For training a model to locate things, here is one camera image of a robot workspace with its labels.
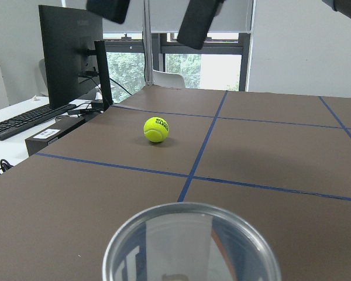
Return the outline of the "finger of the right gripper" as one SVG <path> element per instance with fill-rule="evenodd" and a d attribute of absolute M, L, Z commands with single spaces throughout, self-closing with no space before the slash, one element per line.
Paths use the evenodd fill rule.
<path fill-rule="evenodd" d="M 111 22 L 123 24 L 129 4 L 130 0 L 87 0 L 86 10 Z"/>

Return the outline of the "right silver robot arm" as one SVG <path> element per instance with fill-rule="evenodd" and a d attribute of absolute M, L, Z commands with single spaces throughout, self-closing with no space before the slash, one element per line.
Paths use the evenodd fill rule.
<path fill-rule="evenodd" d="M 333 11 L 351 19 L 351 1 L 325 1 Z M 86 10 L 111 22 L 123 24 L 129 1 L 87 1 Z M 214 17 L 221 10 L 223 1 L 189 1 L 178 31 L 177 41 L 195 50 L 202 49 Z"/>

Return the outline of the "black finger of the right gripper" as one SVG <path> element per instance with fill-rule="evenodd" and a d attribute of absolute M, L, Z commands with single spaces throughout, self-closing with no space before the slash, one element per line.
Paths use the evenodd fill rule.
<path fill-rule="evenodd" d="M 201 50 L 221 6 L 222 1 L 217 0 L 190 0 L 178 31 L 177 42 Z"/>

